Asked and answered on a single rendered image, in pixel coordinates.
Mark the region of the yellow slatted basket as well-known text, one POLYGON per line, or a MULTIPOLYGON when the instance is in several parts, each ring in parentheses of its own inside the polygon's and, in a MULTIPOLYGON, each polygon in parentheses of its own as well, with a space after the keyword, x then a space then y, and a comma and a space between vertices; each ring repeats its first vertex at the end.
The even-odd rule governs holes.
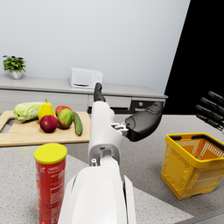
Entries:
POLYGON ((161 178, 179 200, 210 193, 224 177, 224 143, 206 133, 168 134, 161 178))

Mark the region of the red potato chip can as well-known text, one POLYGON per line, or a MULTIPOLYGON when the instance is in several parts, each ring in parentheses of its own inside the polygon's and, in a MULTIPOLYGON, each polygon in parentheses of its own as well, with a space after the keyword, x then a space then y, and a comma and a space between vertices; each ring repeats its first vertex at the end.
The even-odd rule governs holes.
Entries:
POLYGON ((67 148, 59 143, 39 146, 36 165, 38 224, 57 224, 65 191, 67 148))

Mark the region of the green cucumber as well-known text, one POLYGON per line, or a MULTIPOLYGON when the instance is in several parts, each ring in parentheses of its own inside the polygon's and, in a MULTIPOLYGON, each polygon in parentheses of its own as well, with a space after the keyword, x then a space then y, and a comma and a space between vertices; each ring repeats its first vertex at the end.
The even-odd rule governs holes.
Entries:
POLYGON ((80 119, 79 115, 76 112, 73 112, 73 120, 74 120, 74 123, 75 123, 76 134, 78 136, 80 136, 82 134, 83 127, 82 127, 81 119, 80 119))

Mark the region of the green red mango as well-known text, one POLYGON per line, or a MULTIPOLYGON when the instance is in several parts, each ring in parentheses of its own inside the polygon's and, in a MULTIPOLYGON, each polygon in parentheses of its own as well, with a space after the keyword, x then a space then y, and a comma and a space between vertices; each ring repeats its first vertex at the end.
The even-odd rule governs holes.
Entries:
POLYGON ((73 112, 69 108, 62 109, 58 114, 58 123, 62 129, 68 129, 73 122, 73 112))

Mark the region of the red apple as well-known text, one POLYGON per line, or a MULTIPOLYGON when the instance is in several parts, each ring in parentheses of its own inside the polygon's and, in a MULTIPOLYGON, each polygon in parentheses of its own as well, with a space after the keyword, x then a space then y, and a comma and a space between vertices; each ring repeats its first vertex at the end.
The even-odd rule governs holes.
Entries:
POLYGON ((52 133, 58 127, 58 120, 53 115, 45 115, 39 121, 40 128, 46 133, 52 133))

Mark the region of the white microwave oven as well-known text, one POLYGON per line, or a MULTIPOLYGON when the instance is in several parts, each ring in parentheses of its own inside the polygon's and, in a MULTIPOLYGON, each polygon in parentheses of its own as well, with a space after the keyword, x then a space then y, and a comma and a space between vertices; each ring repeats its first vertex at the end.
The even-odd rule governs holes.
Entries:
POLYGON ((72 67, 70 85, 72 88, 94 89, 97 82, 102 83, 103 73, 97 70, 72 67))

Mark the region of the yellow pear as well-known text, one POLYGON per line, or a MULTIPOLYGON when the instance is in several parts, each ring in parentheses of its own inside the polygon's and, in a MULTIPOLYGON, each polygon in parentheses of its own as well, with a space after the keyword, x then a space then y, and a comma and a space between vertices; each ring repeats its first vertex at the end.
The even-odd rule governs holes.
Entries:
POLYGON ((54 115, 54 109, 53 105, 46 101, 38 110, 38 119, 41 120, 44 116, 53 116, 54 115))

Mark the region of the grey kitchen counter cabinet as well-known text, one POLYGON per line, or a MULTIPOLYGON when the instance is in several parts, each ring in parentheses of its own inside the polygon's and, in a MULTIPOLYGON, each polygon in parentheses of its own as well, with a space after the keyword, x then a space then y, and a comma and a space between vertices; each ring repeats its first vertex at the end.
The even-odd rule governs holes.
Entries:
MULTIPOLYGON (((165 103, 167 96, 148 87, 102 84, 102 94, 117 114, 134 114, 153 102, 165 103)), ((91 112, 94 90, 70 87, 68 80, 23 76, 13 80, 0 75, 0 113, 13 110, 23 102, 43 102, 47 99, 54 108, 65 105, 74 111, 91 112)))

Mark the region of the wooden cutting board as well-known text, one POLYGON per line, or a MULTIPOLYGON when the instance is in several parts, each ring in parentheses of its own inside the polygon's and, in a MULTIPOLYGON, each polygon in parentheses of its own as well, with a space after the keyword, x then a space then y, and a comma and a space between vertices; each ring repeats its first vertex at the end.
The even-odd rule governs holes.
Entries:
POLYGON ((19 145, 37 145, 47 143, 82 143, 89 141, 90 117, 87 112, 79 112, 83 131, 79 136, 75 131, 75 125, 72 123, 69 129, 57 128, 53 133, 45 133, 39 127, 39 121, 20 122, 15 120, 6 133, 2 133, 4 125, 14 119, 15 115, 11 110, 6 110, 0 115, 0 147, 19 146, 19 145))

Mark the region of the green napa cabbage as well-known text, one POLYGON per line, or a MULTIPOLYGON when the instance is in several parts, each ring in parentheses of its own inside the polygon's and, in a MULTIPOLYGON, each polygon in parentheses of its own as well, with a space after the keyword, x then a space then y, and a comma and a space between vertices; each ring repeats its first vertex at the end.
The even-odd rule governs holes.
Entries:
POLYGON ((13 113, 18 121, 31 121, 38 118, 38 111, 43 102, 25 102, 18 104, 13 113))

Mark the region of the potted green plant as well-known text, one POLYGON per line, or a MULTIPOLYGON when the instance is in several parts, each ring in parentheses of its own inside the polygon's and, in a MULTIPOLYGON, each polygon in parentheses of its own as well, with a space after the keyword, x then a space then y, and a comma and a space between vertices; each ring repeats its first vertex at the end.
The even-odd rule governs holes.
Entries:
POLYGON ((3 56, 3 70, 10 73, 10 77, 14 80, 22 78, 22 74, 26 69, 26 62, 22 57, 3 56))

